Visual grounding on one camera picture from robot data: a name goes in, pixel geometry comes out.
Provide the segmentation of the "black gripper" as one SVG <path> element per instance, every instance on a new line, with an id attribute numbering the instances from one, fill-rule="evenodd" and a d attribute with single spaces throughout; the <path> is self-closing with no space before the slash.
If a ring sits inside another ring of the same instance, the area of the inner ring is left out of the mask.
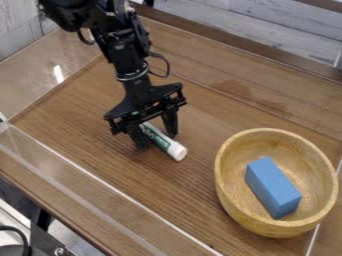
<path id="1" fill-rule="evenodd" d="M 160 116 L 166 134 L 177 135 L 177 110 L 185 104 L 182 85 L 172 83 L 161 86 L 150 84 L 146 70 L 116 73 L 125 95 L 120 103 L 104 114 L 113 134 L 126 133 L 138 150 L 148 148 L 148 138 L 140 124 Z"/>

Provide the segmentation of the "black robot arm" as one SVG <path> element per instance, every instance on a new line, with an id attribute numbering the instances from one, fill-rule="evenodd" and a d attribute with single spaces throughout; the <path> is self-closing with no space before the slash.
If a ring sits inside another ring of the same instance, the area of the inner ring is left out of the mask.
<path id="1" fill-rule="evenodd" d="M 88 29 L 125 95 L 104 114 L 113 134 L 129 136 L 137 148 L 148 145 L 140 125 L 160 117 L 166 134 L 177 135 L 177 111 L 185 104 L 182 85 L 154 86 L 146 58 L 160 55 L 149 50 L 148 32 L 128 0 L 37 0 L 46 17 L 66 32 Z"/>

